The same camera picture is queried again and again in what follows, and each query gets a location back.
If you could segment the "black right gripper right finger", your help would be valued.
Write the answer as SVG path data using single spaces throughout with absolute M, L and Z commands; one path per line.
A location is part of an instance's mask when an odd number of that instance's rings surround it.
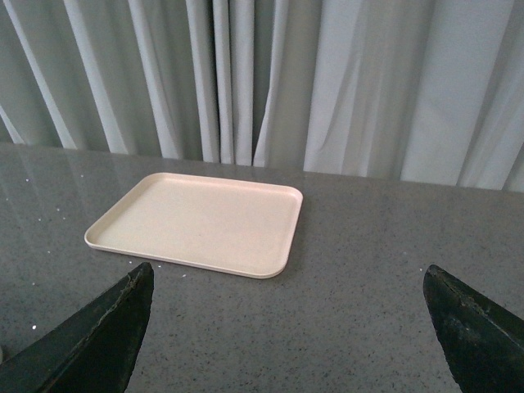
M 424 274 L 423 295 L 461 391 L 523 391 L 521 318 L 434 264 Z

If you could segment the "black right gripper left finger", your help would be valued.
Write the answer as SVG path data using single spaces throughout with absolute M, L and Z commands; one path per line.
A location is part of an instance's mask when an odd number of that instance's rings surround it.
M 3 392 L 123 392 L 151 314 L 154 271 L 142 263 L 1 366 Z

